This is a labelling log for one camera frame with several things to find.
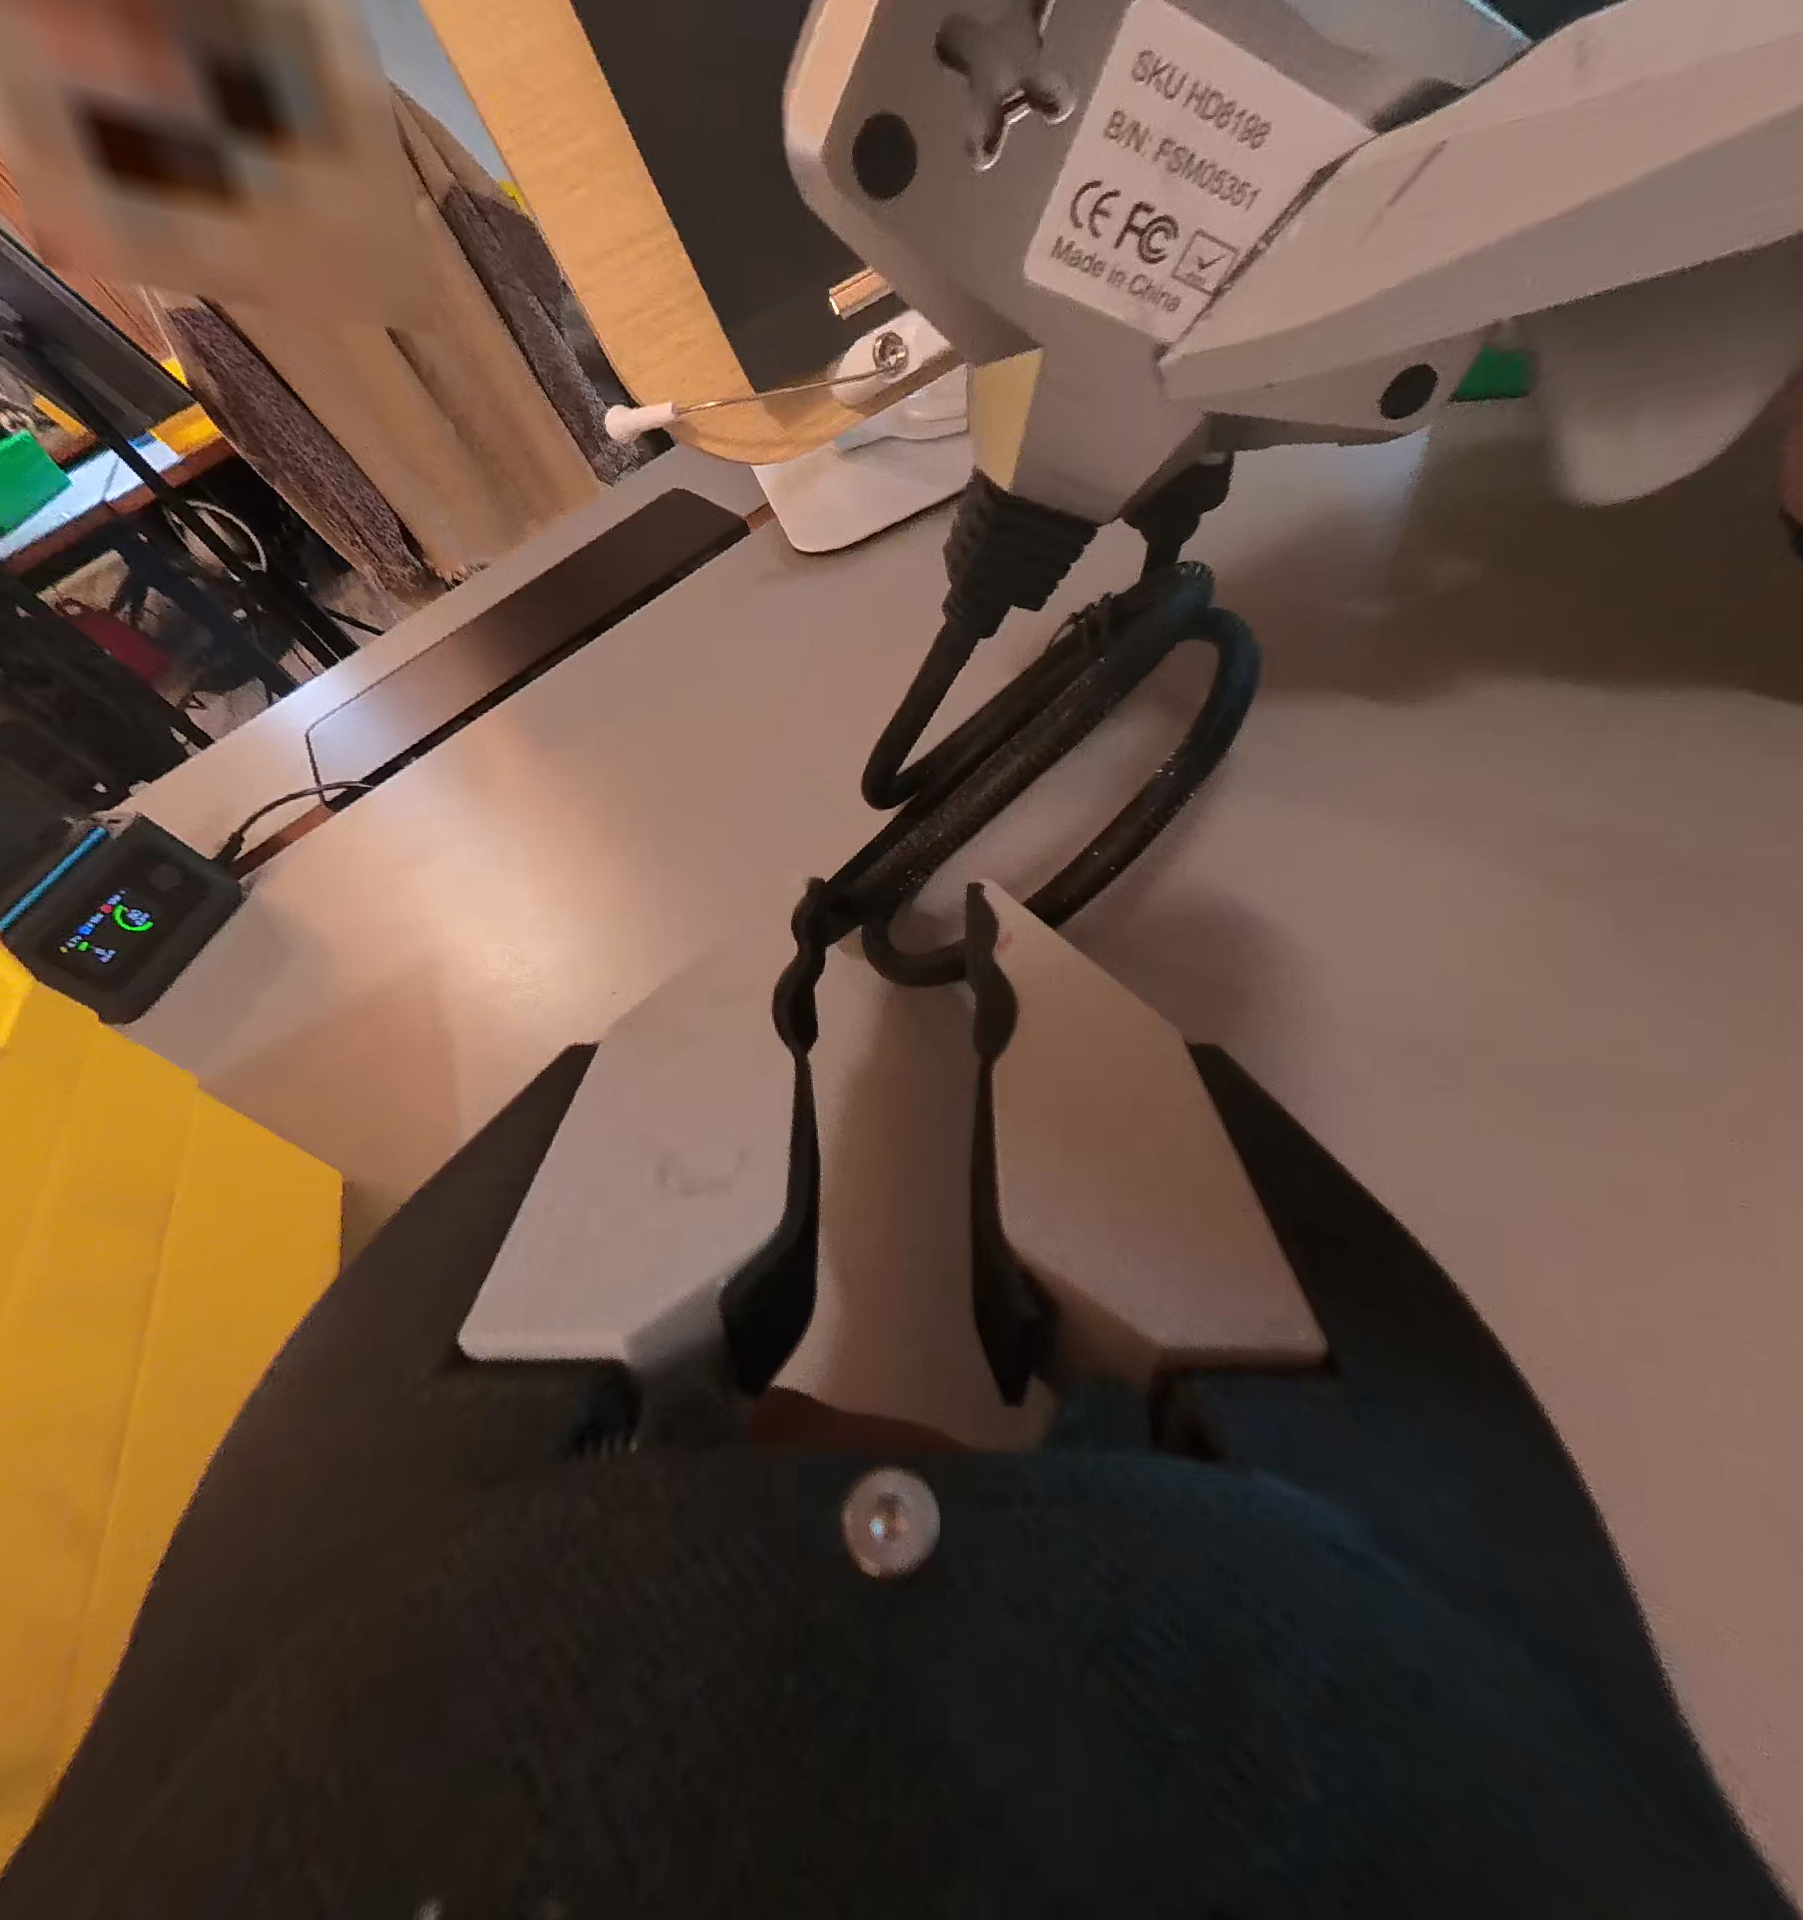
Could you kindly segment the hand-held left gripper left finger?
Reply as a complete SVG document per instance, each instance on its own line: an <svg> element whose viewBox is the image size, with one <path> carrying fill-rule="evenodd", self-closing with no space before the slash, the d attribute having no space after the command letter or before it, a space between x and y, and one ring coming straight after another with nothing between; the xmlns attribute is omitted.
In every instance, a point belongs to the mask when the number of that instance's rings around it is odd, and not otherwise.
<svg viewBox="0 0 1803 1920"><path fill-rule="evenodd" d="M759 1395L817 1304L811 1054L823 883L595 1047L476 1301L473 1362L611 1362L641 1391Z"/></svg>

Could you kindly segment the dark monitor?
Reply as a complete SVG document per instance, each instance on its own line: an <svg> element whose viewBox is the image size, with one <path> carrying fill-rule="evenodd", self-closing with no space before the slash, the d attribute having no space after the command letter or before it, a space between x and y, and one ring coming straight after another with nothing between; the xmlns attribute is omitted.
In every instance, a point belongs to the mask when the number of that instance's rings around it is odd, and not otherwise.
<svg viewBox="0 0 1803 1920"><path fill-rule="evenodd" d="M580 26L755 391L840 359L905 306L840 317L859 262L795 192L782 104L807 2L577 2Z"/></svg>

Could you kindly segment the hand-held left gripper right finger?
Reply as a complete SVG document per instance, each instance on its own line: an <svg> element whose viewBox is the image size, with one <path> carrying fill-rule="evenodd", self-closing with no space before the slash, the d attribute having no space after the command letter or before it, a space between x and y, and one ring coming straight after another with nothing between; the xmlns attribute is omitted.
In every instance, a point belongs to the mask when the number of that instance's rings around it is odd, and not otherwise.
<svg viewBox="0 0 1803 1920"><path fill-rule="evenodd" d="M964 901L972 1304L1001 1397L1327 1358L1193 1047L992 883Z"/></svg>

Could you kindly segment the small black display device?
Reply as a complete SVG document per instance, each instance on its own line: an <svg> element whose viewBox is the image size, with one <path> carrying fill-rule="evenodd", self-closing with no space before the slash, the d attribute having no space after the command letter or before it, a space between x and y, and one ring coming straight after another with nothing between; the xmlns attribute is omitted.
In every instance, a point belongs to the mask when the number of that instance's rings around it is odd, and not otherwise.
<svg viewBox="0 0 1803 1920"><path fill-rule="evenodd" d="M0 939L104 1024L145 1017L243 908L243 881L153 820L91 828L17 903Z"/></svg>

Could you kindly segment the patterned brown curtain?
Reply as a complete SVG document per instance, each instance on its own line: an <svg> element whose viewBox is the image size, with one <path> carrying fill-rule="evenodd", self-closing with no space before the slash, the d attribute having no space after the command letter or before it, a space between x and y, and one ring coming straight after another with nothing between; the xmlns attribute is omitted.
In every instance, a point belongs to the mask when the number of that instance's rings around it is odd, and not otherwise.
<svg viewBox="0 0 1803 1920"><path fill-rule="evenodd" d="M160 297L192 395L381 592L427 604L645 466L604 434L604 362L530 211L439 129L408 153L421 329Z"/></svg>

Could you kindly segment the silver adapter hub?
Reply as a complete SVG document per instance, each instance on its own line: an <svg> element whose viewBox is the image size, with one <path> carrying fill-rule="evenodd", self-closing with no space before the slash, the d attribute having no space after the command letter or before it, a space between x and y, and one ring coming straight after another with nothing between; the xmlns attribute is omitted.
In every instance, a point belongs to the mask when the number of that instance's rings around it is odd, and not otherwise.
<svg viewBox="0 0 1803 1920"><path fill-rule="evenodd" d="M972 367L977 468L1112 524L1179 468L1422 428L1482 332L1269 385L1162 359L1353 150L1530 47L1490 4L811 4L809 208Z"/></svg>

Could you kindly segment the white monitor stand base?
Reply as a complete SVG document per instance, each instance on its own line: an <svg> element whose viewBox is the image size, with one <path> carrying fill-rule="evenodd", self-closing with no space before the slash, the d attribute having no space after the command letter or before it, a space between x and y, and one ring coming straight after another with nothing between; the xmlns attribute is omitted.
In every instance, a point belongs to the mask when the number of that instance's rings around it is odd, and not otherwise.
<svg viewBox="0 0 1803 1920"><path fill-rule="evenodd" d="M819 556L958 497L972 448L968 368L958 367L814 451L756 466L753 478L790 545Z"/></svg>

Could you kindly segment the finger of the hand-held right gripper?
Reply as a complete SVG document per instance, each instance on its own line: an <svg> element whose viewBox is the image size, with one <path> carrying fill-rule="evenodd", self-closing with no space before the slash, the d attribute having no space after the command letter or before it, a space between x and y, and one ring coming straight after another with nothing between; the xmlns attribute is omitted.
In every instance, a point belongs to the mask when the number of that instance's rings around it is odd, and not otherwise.
<svg viewBox="0 0 1803 1920"><path fill-rule="evenodd" d="M1375 138L1162 354L1224 405L1803 232L1803 2L1626 2Z"/></svg>

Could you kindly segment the small green bin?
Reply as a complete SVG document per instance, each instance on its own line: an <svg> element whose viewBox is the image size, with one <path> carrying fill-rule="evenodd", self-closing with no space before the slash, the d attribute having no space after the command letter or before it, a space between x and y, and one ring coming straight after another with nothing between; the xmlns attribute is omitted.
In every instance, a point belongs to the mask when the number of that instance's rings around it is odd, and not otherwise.
<svg viewBox="0 0 1803 1920"><path fill-rule="evenodd" d="M0 541L64 492L68 474L31 432L0 441Z"/></svg>

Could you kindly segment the light wooden board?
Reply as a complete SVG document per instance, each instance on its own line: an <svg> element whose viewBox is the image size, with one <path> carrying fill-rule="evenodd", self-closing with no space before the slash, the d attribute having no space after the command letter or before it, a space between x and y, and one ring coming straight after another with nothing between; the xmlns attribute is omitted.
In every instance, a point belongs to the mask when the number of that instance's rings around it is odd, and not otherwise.
<svg viewBox="0 0 1803 1920"><path fill-rule="evenodd" d="M679 444L745 468L828 444L954 371L950 350L888 385L823 385L745 400L749 386L674 232L572 4L424 2L512 183L606 359L639 405L679 402Z"/></svg>

